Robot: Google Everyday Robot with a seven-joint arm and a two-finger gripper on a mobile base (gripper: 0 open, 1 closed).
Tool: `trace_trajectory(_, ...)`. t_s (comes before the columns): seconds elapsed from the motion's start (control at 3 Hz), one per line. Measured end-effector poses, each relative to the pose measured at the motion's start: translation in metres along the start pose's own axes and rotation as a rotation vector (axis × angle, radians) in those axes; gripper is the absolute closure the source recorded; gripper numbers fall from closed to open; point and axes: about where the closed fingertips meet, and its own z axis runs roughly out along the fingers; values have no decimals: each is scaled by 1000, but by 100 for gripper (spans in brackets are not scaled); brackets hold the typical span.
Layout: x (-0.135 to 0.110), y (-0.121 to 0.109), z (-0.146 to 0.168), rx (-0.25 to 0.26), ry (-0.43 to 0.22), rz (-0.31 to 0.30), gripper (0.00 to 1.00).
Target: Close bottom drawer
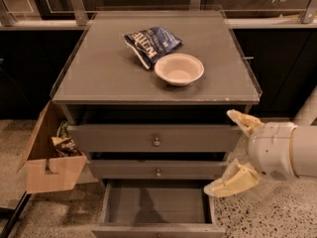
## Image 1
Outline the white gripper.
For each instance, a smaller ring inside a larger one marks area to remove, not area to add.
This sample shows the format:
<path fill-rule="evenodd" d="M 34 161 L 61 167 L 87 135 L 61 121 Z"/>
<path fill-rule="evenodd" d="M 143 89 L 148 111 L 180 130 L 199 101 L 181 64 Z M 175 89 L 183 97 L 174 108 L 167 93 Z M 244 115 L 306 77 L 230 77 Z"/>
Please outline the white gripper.
<path fill-rule="evenodd" d="M 247 153 L 252 165 L 266 179 L 288 180 L 295 178 L 291 163 L 290 144 L 296 125 L 291 122 L 268 122 L 241 113 L 235 109 L 227 116 L 248 137 Z M 235 159 L 223 175 L 204 186 L 203 191 L 213 197 L 228 197 L 256 186 L 260 174 L 250 163 L 241 164 Z"/>

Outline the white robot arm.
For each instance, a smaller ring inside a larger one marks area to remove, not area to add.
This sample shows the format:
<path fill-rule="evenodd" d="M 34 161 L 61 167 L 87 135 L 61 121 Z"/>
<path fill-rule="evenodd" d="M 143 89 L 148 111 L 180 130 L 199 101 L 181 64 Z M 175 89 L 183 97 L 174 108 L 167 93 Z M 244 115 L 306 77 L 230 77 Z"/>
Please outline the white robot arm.
<path fill-rule="evenodd" d="M 317 87 L 291 122 L 262 122 L 237 110 L 227 112 L 248 138 L 249 161 L 232 161 L 222 176 L 204 187 L 213 197 L 246 191 L 262 179 L 317 177 Z"/>

